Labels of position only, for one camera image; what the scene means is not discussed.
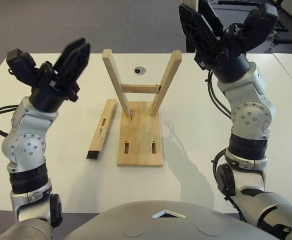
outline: rectangular slot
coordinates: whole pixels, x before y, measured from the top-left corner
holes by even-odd
[[[128,142],[125,142],[125,151],[124,151],[125,154],[128,154],[129,153],[129,143]]]
[[[152,154],[156,154],[156,143],[155,142],[153,142],[151,144],[151,150],[152,150]]]
[[[101,126],[104,126],[105,125],[105,122],[106,122],[106,119],[102,119],[102,123],[101,123]]]

